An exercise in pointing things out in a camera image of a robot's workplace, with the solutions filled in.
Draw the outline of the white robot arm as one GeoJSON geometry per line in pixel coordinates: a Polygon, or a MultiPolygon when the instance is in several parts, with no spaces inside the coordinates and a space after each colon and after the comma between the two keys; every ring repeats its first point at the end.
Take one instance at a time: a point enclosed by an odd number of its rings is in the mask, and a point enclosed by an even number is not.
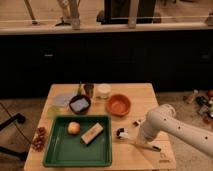
{"type": "Polygon", "coordinates": [[[151,142],[163,131],[213,158],[213,132],[181,122],[175,115],[174,107],[169,104],[149,110],[139,127],[138,138],[151,142]]]}

